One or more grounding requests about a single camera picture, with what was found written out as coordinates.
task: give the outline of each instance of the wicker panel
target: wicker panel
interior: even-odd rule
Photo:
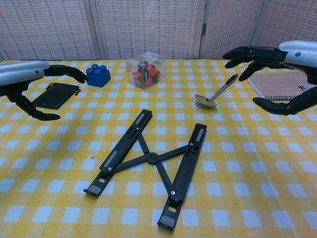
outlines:
[[[1,1],[1,54],[5,60],[96,59],[87,6],[82,0]]]
[[[168,59],[197,58],[204,7],[204,0],[96,0],[94,21],[106,59],[146,51]]]
[[[250,3],[250,0],[207,0],[201,59],[221,59],[227,51],[251,43],[263,0]]]
[[[277,47],[290,40],[317,41],[316,0],[267,2],[252,44]]]

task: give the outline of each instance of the blue toy block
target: blue toy block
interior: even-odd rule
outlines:
[[[86,69],[87,84],[103,88],[111,79],[110,72],[104,65],[93,64],[91,68]]]

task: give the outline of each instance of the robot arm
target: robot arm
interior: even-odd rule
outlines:
[[[278,48],[242,46],[223,55],[229,62],[226,68],[233,68],[244,62],[251,62],[240,75],[244,81],[255,72],[269,67],[294,69],[304,72],[310,84],[317,85],[317,42],[288,41]],[[264,98],[254,98],[254,103],[269,113],[278,115],[295,115],[317,104],[317,87],[290,100],[289,103],[273,103]]]
[[[65,65],[49,65],[45,61],[27,61],[19,63],[0,64],[0,97],[7,96],[29,116],[39,120],[60,119],[56,114],[45,114],[22,95],[31,82],[44,76],[68,75],[80,83],[85,83],[87,76],[77,68]]]

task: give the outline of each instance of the transparent container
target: transparent container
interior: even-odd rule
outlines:
[[[165,59],[151,52],[129,59],[126,63],[129,82],[148,89],[165,79]]]

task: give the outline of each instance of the notebook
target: notebook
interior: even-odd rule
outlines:
[[[316,86],[302,72],[253,74],[248,81],[260,98],[269,100],[290,100]]]

